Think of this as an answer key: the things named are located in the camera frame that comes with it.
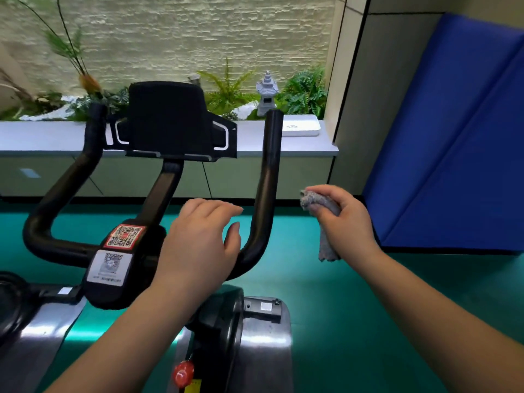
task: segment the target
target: blue padding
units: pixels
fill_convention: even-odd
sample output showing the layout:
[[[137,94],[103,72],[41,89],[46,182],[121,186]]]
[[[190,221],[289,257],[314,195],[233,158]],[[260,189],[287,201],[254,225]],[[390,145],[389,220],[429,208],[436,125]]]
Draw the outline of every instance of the blue padding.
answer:
[[[383,244],[405,245],[390,232],[523,41],[520,30],[442,17],[364,189]]]
[[[524,47],[384,245],[524,251]]]

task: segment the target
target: hand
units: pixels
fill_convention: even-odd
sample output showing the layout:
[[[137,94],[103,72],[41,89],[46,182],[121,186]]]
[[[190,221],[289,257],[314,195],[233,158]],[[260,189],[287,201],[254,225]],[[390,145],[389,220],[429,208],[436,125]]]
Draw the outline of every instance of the hand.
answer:
[[[240,252],[239,222],[230,226],[224,242],[222,232],[242,211],[223,201],[187,201],[164,240],[151,286],[169,292],[174,284],[184,284],[200,305],[220,287],[235,265]]]
[[[331,197],[342,209],[335,216],[327,208],[314,204],[311,214],[318,219],[327,234],[327,239],[335,251],[350,265],[365,261],[381,252],[373,236],[373,226],[366,207],[350,193],[337,186],[318,185],[307,187]]]

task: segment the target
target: forearm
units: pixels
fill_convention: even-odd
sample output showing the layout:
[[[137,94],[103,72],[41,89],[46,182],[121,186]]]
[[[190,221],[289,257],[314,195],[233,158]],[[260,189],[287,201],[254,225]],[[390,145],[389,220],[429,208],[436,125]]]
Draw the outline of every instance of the forearm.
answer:
[[[385,254],[351,265],[451,391],[524,391],[524,347]]]
[[[198,306],[189,292],[144,291],[46,393],[139,391]]]

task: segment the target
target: red knob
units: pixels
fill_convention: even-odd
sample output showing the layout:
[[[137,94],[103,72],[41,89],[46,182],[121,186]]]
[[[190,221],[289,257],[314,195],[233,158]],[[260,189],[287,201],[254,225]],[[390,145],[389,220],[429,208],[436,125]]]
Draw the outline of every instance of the red knob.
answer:
[[[182,389],[191,384],[194,374],[195,366],[193,362],[186,360],[174,368],[173,381],[179,389]]]

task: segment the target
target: finger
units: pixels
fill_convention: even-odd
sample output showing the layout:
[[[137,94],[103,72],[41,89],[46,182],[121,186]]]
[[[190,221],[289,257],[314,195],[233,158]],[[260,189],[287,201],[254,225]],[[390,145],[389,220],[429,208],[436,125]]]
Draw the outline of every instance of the finger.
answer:
[[[211,223],[220,226],[223,229],[230,222],[233,216],[238,216],[243,211],[244,209],[242,207],[230,203],[223,203],[213,210],[208,219]]]
[[[204,203],[205,200],[203,198],[192,198],[191,200],[187,200],[186,204],[180,209],[180,213],[178,214],[179,218],[185,218],[188,215],[191,215],[194,210],[197,209],[197,207]]]
[[[350,203],[354,199],[354,197],[345,191],[343,188],[333,185],[317,185],[317,186],[309,186],[305,188],[306,190],[311,190],[312,192],[316,192],[318,194],[322,194],[324,196],[331,197],[333,200],[335,200],[340,207],[344,208],[346,205]]]
[[[214,210],[220,207],[222,204],[225,204],[220,200],[206,200],[205,202],[199,204],[196,210],[191,214],[192,216],[198,218],[207,218]]]
[[[309,212],[311,212],[311,215],[313,215],[315,218],[318,219],[318,222],[324,228],[327,227],[330,221],[337,218],[335,215],[333,215],[333,213],[330,210],[328,210],[326,207],[323,207],[322,205],[319,205],[319,204],[310,205]]]
[[[239,234],[240,222],[235,222],[227,230],[226,240],[224,241],[224,249],[228,258],[236,258],[239,256],[241,238]]]

